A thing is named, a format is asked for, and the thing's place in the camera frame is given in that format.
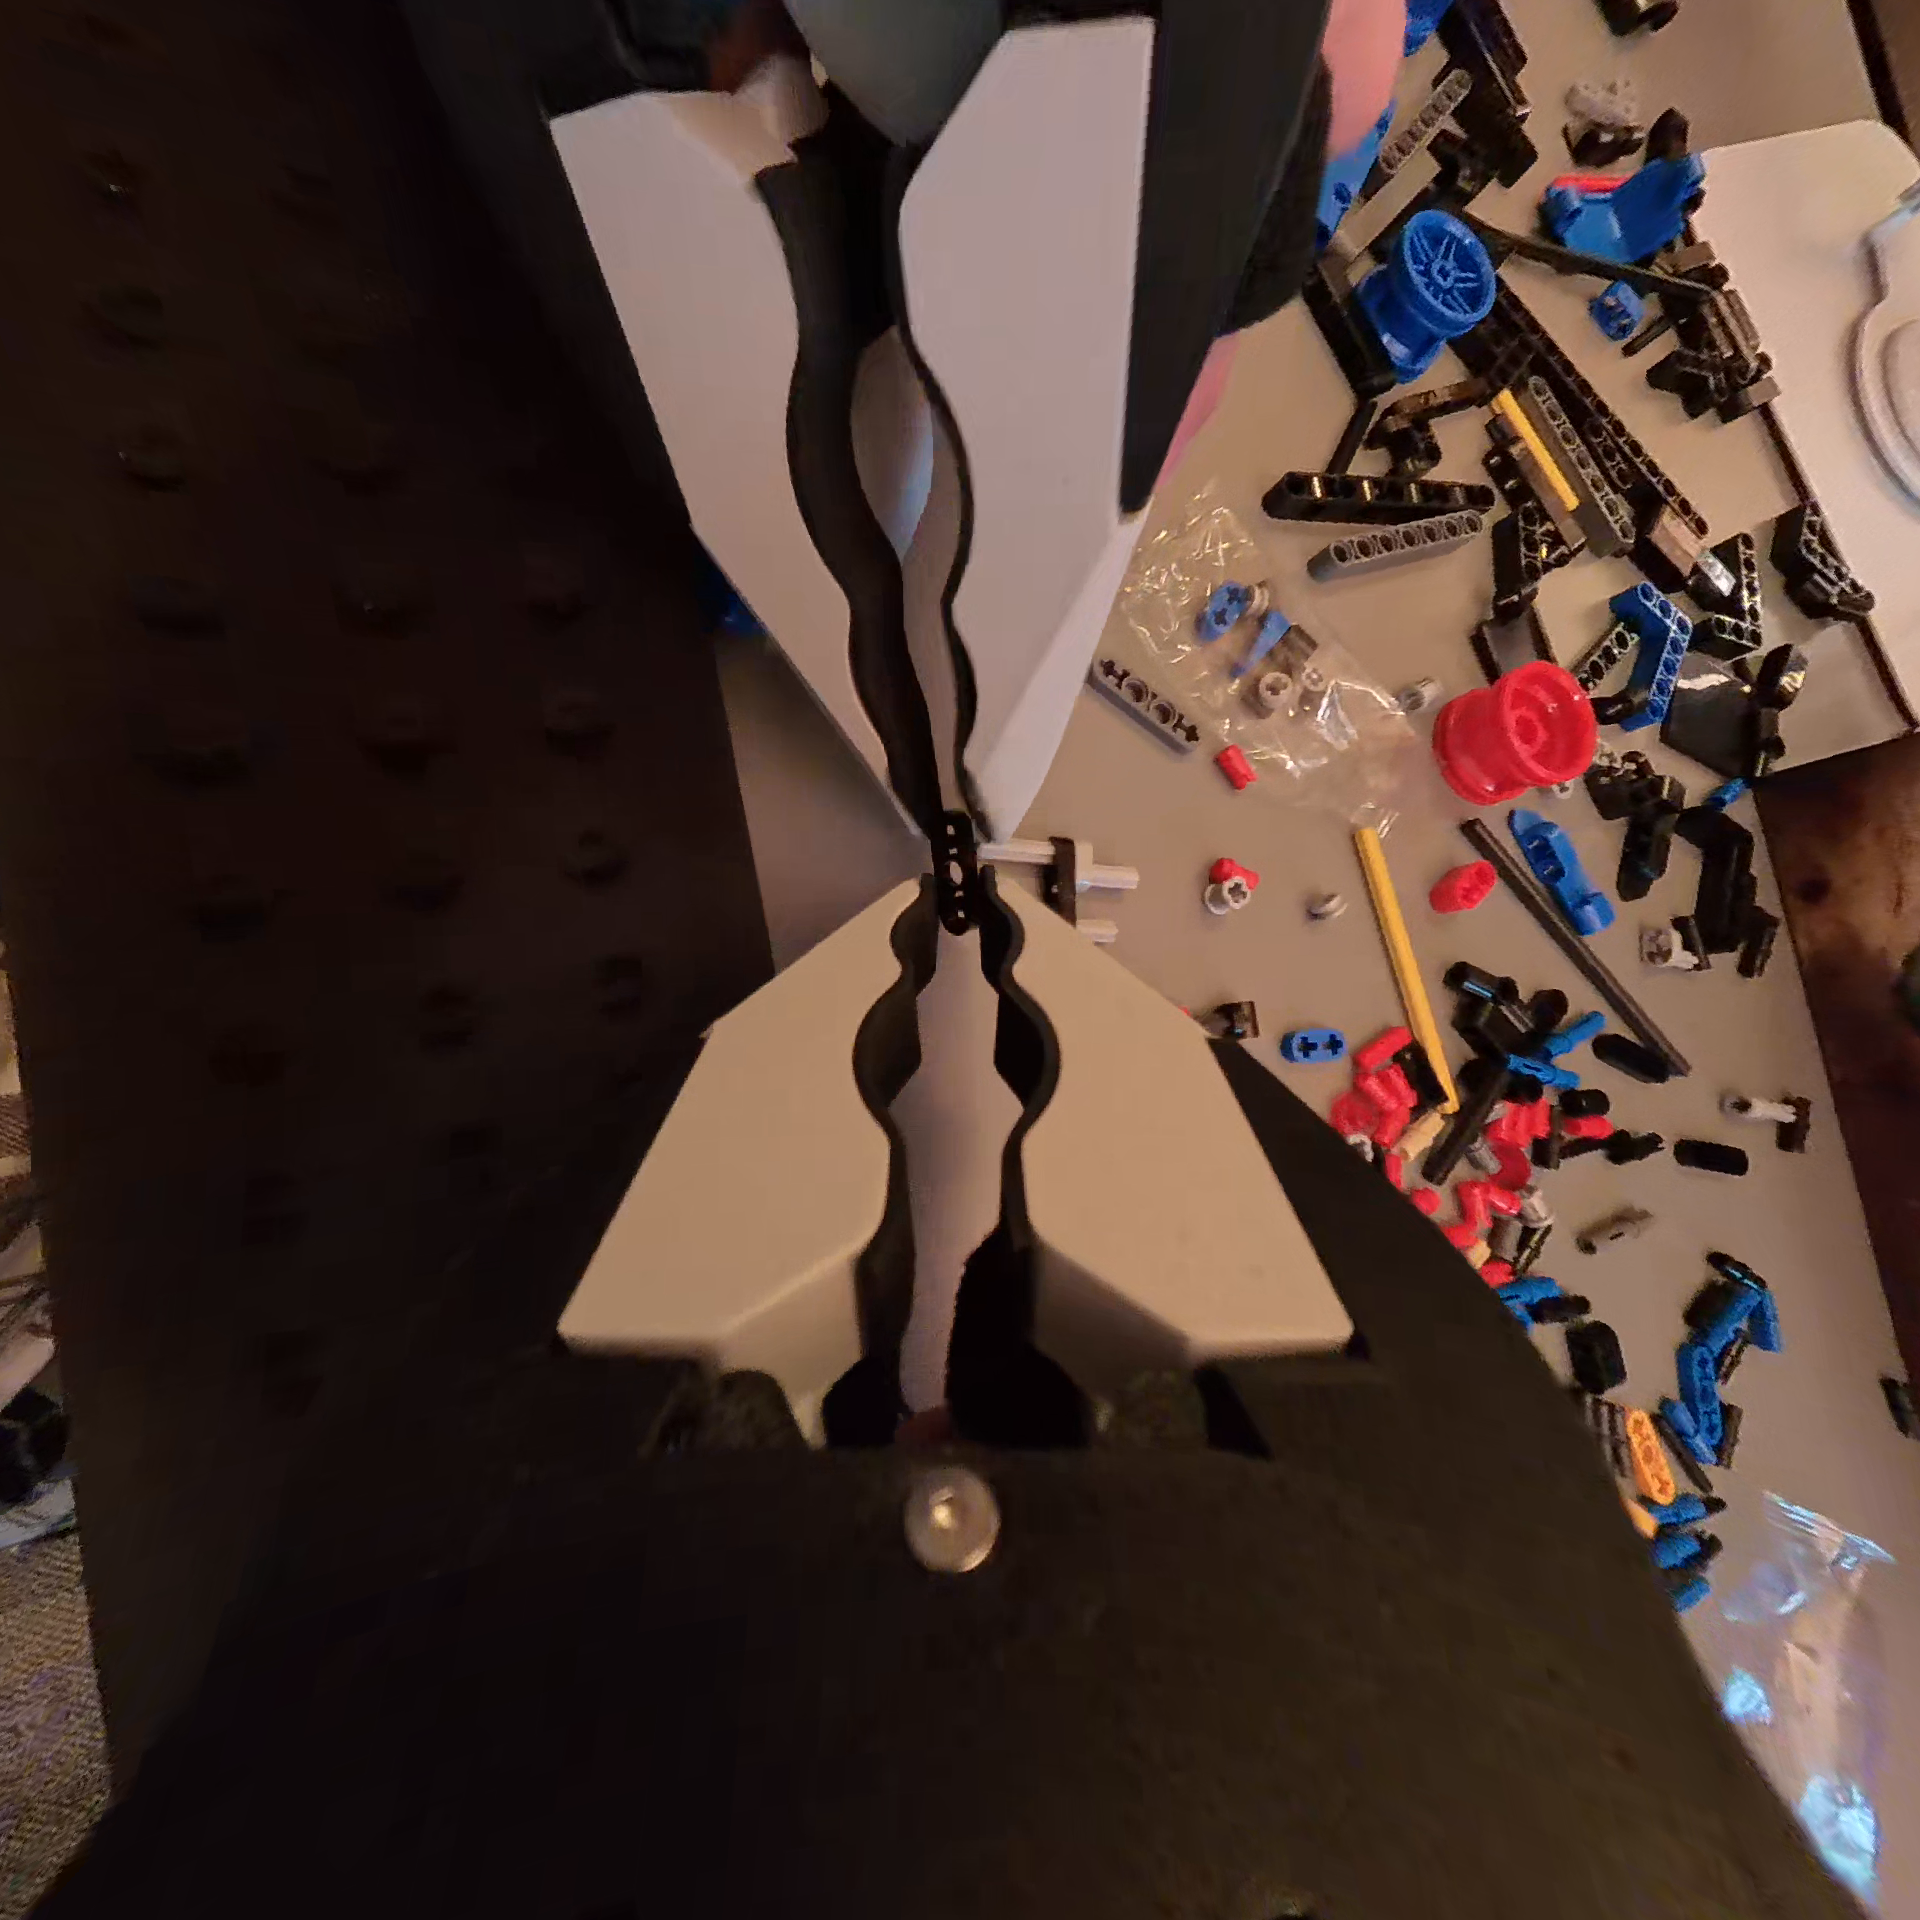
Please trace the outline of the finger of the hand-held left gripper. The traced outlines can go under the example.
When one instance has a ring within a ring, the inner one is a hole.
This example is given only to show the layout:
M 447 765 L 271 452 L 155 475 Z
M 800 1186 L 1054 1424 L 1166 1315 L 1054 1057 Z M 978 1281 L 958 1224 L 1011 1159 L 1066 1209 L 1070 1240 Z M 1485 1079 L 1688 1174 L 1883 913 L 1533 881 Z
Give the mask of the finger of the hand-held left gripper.
M 883 240 L 891 144 L 812 61 L 551 124 L 686 521 L 925 839 L 944 752 L 907 633 L 934 421 Z
M 1121 495 L 1155 44 L 1138 12 L 1006 28 L 900 202 L 907 337 L 963 481 L 956 768 L 989 831 L 1039 796 L 1141 540 Z

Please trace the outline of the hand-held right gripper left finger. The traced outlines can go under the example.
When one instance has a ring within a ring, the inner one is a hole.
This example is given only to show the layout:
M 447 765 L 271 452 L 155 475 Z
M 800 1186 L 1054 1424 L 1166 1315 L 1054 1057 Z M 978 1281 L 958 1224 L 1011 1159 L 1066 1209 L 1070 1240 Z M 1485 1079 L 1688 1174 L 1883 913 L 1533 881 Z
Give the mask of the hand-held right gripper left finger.
M 774 1381 L 802 1433 L 884 1444 L 917 1247 L 894 1118 L 940 894 L 907 881 L 716 1020 L 558 1319 L 575 1352 Z

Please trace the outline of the grey pin assembly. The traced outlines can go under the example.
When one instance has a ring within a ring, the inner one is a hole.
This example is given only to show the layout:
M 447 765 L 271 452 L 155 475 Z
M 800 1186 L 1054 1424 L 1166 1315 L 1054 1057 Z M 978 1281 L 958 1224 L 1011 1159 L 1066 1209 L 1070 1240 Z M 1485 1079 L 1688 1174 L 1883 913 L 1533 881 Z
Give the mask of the grey pin assembly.
M 1051 913 L 1076 931 L 1095 948 L 1115 948 L 1121 928 L 1089 905 L 1126 898 L 1141 889 L 1141 870 L 1103 862 L 1087 840 L 1065 835 L 1048 839 L 1006 839 L 978 848 L 982 867 L 1017 868 L 1034 876 L 1039 894 Z

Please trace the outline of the person's left hand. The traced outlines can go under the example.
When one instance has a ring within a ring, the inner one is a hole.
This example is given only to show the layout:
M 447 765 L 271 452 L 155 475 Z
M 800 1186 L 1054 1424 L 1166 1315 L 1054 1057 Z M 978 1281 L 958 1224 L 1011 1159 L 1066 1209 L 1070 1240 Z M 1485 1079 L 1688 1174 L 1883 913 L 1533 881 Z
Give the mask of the person's left hand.
M 1407 32 L 1408 2 L 1329 2 L 1319 44 L 1329 78 L 1329 167 L 1358 150 L 1392 106 Z

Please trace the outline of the blue wheel hub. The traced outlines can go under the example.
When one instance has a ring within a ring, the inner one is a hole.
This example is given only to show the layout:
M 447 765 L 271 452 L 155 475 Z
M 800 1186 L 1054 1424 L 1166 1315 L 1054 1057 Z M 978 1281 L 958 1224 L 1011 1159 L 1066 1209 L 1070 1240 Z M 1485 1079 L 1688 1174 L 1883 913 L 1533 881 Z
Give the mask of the blue wheel hub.
M 1397 382 L 1407 385 L 1486 323 L 1500 293 L 1500 271 L 1476 228 L 1429 206 L 1398 228 L 1355 303 Z

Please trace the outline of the clear plastic bag with parts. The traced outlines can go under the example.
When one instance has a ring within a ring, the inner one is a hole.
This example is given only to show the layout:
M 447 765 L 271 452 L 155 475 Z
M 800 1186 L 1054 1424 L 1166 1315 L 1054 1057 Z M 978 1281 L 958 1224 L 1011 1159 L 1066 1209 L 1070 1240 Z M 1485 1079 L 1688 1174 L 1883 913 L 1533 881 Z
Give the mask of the clear plastic bag with parts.
M 1390 833 L 1412 795 L 1418 735 L 1401 697 L 1309 612 L 1243 518 L 1198 493 L 1148 532 L 1117 595 L 1103 658 L 1175 698 L 1202 732 L 1196 755 L 1238 746 L 1259 780 L 1240 790 L 1344 829 Z

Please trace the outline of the dark grey thin beam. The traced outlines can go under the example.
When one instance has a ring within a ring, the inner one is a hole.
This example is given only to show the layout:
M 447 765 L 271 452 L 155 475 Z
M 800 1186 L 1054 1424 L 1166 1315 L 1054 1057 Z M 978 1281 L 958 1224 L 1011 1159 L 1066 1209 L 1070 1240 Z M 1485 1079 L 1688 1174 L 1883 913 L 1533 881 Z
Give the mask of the dark grey thin beam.
M 1126 717 L 1168 752 L 1178 756 L 1198 752 L 1202 732 L 1194 718 L 1126 663 L 1117 656 L 1097 658 L 1089 669 L 1087 684 L 1108 708 Z

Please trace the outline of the long black axle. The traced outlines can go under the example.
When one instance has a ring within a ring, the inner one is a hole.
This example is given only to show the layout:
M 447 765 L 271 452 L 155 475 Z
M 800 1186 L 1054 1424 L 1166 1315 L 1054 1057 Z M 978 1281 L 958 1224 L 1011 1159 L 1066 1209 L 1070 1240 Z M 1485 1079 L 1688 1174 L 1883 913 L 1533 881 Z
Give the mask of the long black axle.
M 1481 821 L 1461 821 L 1456 823 L 1456 831 L 1476 857 L 1485 859 L 1496 870 L 1500 883 L 1525 908 L 1534 927 L 1594 991 L 1603 1007 L 1620 1022 L 1620 1029 L 1646 1053 L 1657 1057 L 1670 1079 L 1693 1076 L 1693 1062 L 1677 1048 L 1604 958 L 1594 953 L 1589 940 L 1572 928 L 1520 857 L 1506 853 L 1495 831 Z

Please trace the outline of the pile of large black beams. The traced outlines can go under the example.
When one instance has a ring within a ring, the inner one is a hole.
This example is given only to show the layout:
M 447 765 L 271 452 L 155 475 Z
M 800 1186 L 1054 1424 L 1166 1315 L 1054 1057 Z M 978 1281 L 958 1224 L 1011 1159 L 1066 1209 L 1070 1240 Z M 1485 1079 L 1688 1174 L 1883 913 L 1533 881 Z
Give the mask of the pile of large black beams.
M 1408 53 L 1447 53 L 1418 110 L 1380 122 L 1322 180 L 1306 280 L 1309 317 L 1356 398 L 1338 464 L 1281 475 L 1261 499 L 1278 524 L 1338 536 L 1453 512 L 1486 517 L 1490 614 L 1476 638 L 1489 681 L 1555 663 L 1537 619 L 1540 583 L 1578 559 L 1635 565 L 1643 583 L 1610 617 L 1575 676 L 1600 729 L 1658 731 L 1724 780 L 1766 780 L 1781 765 L 1781 717 L 1801 695 L 1804 654 L 1766 636 L 1758 539 L 1716 540 L 1582 368 L 1509 283 L 1527 262 L 1597 284 L 1592 315 L 1639 352 L 1670 339 L 1646 382 L 1688 418 L 1766 416 L 1779 394 L 1773 356 L 1715 249 L 1695 235 L 1706 161 L 1688 120 L 1651 129 L 1604 102 L 1569 124 L 1577 161 L 1643 157 L 1631 175 L 1577 173 L 1549 182 L 1537 228 L 1474 215 L 1490 187 L 1519 187 L 1538 161 L 1529 135 L 1527 54 L 1503 4 L 1408 4 Z M 1462 218 L 1500 273 L 1495 310 L 1398 385 L 1356 309 L 1356 288 L 1398 228 L 1427 209 Z

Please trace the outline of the blue curved panel piece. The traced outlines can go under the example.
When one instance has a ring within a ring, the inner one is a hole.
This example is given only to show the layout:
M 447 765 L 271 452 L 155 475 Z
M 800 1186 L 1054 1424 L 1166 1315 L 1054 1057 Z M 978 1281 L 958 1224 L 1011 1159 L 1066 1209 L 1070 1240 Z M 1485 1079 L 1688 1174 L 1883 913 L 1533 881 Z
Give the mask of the blue curved panel piece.
M 1510 809 L 1506 829 L 1533 881 L 1575 936 L 1591 940 L 1618 923 L 1614 900 L 1589 876 L 1558 821 L 1533 809 Z

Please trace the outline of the red wheel hub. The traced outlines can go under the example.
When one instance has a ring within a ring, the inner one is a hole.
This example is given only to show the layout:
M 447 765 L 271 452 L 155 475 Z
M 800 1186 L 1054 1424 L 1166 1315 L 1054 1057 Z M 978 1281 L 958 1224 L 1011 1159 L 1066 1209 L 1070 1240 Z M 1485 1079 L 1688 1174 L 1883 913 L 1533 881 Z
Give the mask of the red wheel hub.
M 1430 750 L 1441 778 L 1471 807 L 1510 805 L 1578 780 L 1598 750 L 1600 723 L 1572 673 L 1533 661 L 1438 710 Z

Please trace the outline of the black dimpled panel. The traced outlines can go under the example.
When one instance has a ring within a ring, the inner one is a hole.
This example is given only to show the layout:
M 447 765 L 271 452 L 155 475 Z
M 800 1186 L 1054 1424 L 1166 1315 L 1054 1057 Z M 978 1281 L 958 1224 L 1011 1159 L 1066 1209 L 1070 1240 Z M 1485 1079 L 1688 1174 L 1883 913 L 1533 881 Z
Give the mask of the black dimpled panel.
M 771 961 L 701 560 L 397 4 L 4 4 L 4 947 L 115 1789 L 462 1483 Z

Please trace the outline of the white round object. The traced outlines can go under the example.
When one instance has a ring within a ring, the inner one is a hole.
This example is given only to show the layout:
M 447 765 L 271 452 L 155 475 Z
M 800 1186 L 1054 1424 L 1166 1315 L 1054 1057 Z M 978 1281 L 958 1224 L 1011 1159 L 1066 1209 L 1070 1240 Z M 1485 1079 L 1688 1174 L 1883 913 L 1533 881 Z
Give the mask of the white round object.
M 1919 505 L 1919 184 L 1863 239 L 1868 301 L 1852 329 L 1857 416 L 1886 478 Z

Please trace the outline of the clear empty plastic bag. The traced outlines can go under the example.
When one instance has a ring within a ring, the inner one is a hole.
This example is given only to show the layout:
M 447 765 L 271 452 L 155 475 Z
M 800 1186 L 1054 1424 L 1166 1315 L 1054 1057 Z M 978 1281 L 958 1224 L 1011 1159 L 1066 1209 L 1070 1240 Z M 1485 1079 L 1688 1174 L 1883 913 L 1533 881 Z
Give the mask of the clear empty plastic bag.
M 1758 1512 L 1752 1552 L 1715 1589 L 1702 1658 L 1722 1716 L 1815 1859 L 1879 1917 L 1892 1724 L 1879 1603 L 1897 1560 L 1776 1493 Z

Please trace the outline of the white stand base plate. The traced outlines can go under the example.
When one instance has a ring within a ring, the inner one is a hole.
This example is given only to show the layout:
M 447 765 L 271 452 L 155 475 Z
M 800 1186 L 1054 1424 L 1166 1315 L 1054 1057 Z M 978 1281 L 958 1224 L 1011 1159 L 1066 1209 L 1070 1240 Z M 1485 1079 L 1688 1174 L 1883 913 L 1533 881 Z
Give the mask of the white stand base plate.
M 1919 505 L 1883 471 L 1861 426 L 1852 339 L 1868 301 L 1863 239 L 1919 180 L 1883 122 L 1854 120 L 1716 148 L 1699 231 L 1729 269 L 1779 394 L 1766 406 L 1791 489 L 1820 511 L 1874 606 L 1812 641 L 1787 768 L 1917 731 Z

